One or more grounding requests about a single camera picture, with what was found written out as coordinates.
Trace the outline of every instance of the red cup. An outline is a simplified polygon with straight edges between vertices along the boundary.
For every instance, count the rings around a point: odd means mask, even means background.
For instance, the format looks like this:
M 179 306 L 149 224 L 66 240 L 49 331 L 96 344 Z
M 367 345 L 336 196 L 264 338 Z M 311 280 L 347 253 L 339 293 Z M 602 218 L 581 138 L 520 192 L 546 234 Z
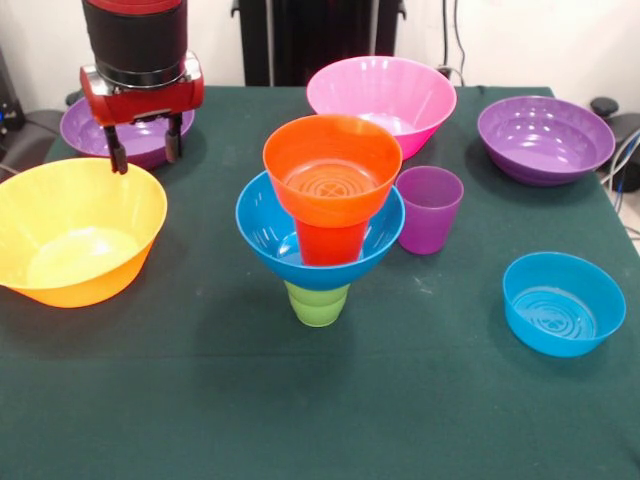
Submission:
M 357 117 L 314 115 L 276 130 L 263 155 L 276 196 L 295 219 L 302 261 L 356 261 L 369 219 L 402 166 L 393 136 Z

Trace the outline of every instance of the table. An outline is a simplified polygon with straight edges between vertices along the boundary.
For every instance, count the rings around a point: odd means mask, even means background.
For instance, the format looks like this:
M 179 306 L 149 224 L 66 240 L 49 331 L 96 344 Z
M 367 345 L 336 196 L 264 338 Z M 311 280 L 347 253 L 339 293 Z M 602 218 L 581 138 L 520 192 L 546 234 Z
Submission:
M 300 88 L 208 88 L 185 158 L 155 172 L 169 213 L 136 281 L 79 310 L 0 290 L 2 479 L 631 479 L 640 474 L 638 255 L 598 180 L 515 183 L 480 111 L 544 88 L 458 90 L 406 167 L 466 196 L 440 254 L 394 246 L 330 328 L 295 318 L 237 232 L 268 135 L 312 113 Z M 72 152 L 58 141 L 49 158 Z M 607 270 L 621 330 L 583 358 L 510 333 L 501 278 L 537 250 Z

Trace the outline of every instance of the bowl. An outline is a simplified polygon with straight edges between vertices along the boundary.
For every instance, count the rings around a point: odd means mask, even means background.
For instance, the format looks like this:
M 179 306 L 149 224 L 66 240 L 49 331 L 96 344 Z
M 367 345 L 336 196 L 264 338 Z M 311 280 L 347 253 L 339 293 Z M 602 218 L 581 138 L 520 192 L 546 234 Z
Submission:
M 606 162 L 615 149 L 604 120 L 551 97 L 520 96 L 493 103 L 478 117 L 478 132 L 502 171 L 534 186 L 573 182 Z
M 195 111 L 184 112 L 182 135 L 186 137 L 195 119 Z M 151 122 L 117 125 L 118 138 L 127 151 L 129 163 L 152 170 L 167 162 L 165 133 L 169 121 L 158 118 Z M 60 120 L 64 141 L 86 157 L 109 157 L 109 147 L 102 127 L 94 120 L 86 98 L 74 103 Z
M 354 115 L 387 129 L 415 155 L 453 113 L 456 91 L 437 70 L 400 57 L 340 60 L 319 70 L 307 85 L 316 113 Z
M 140 272 L 167 197 L 147 171 L 74 158 L 0 184 L 0 285 L 55 307 L 106 300 Z
M 266 172 L 244 188 L 236 204 L 236 223 L 258 258 L 285 281 L 298 319 L 308 326 L 333 323 L 346 301 L 349 285 L 373 269 L 387 254 L 404 225 L 402 197 L 393 187 L 371 219 L 359 258 L 337 266 L 302 263 L 295 222 L 281 206 Z
M 503 278 L 509 327 L 532 349 L 555 357 L 584 355 L 624 321 L 616 282 L 586 260 L 560 252 L 525 255 Z
M 278 128 L 264 146 L 276 196 L 295 219 L 307 265 L 358 258 L 369 219 L 402 167 L 398 142 L 357 117 L 312 115 Z

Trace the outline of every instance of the cable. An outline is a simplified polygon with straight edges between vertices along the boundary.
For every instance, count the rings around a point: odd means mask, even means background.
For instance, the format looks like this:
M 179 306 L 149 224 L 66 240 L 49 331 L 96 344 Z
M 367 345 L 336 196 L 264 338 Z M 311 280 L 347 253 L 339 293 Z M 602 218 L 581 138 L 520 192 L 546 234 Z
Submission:
M 640 138 L 640 128 L 638 128 L 635 132 L 633 132 L 631 135 L 627 137 L 627 139 L 622 143 L 620 148 L 618 148 L 615 155 L 613 156 L 613 159 L 611 160 L 611 167 L 609 168 L 609 174 L 606 177 L 604 177 L 602 180 L 600 180 L 600 183 L 602 183 L 603 185 L 608 182 L 607 188 L 609 190 L 613 191 L 613 177 L 620 170 L 622 170 L 624 166 L 627 164 L 627 162 L 631 159 L 631 156 L 633 155 L 636 148 L 638 147 L 638 144 L 640 143 L 638 142 L 639 138 Z M 620 158 L 623 152 L 626 152 L 625 157 L 618 164 L 618 159 Z
M 29 120 L 28 118 L 27 118 L 25 121 L 26 121 L 27 123 L 30 123 L 30 124 L 32 124 L 32 125 L 35 125 L 36 127 L 43 128 L 43 129 L 45 129 L 45 130 L 47 130 L 47 131 L 49 131 L 49 132 L 53 133 L 56 137 L 57 137 L 58 135 L 60 135 L 60 132 L 58 132 L 58 131 L 54 130 L 54 129 L 53 129 L 53 128 L 51 128 L 51 127 L 47 127 L 46 125 L 43 125 L 42 123 L 34 122 L 33 120 Z
M 447 0 L 442 0 L 442 35 L 444 41 L 444 59 L 442 60 L 442 65 L 446 65 L 449 61 L 449 35 L 447 34 L 447 30 L 449 26 L 447 25 Z
M 2 165 L 1 163 L 0 163 L 0 170 L 5 170 L 5 171 L 11 173 L 12 175 L 18 175 L 20 173 L 19 171 L 15 170 L 15 169 L 13 169 L 11 167 L 7 167 L 6 165 Z
M 640 230 L 636 230 L 633 227 L 627 227 L 626 225 L 624 226 L 624 228 L 626 228 L 627 230 L 629 230 L 631 233 L 635 233 L 636 235 L 640 235 Z
M 464 77 L 462 76 L 462 73 L 460 73 L 460 70 L 458 70 L 457 68 L 453 68 L 453 67 L 448 67 L 446 65 L 441 65 L 438 67 L 438 69 L 440 70 L 449 70 L 450 72 L 455 72 L 458 77 L 460 77 L 460 86 L 464 87 Z
M 453 29 L 456 32 L 456 42 L 458 43 L 458 48 L 460 49 L 460 54 L 462 58 L 460 59 L 460 80 L 462 81 L 462 72 L 464 71 L 464 61 L 467 58 L 467 54 L 462 48 L 462 42 L 460 41 L 460 32 L 458 30 L 458 0 L 453 0 Z

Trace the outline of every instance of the black knob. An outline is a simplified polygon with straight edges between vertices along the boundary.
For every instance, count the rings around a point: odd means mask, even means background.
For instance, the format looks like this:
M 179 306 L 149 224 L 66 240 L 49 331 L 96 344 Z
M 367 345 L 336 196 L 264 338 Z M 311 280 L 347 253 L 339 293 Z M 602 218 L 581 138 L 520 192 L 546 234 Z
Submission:
M 597 97 L 591 100 L 591 110 L 599 117 L 608 117 L 618 111 L 618 102 L 609 97 Z

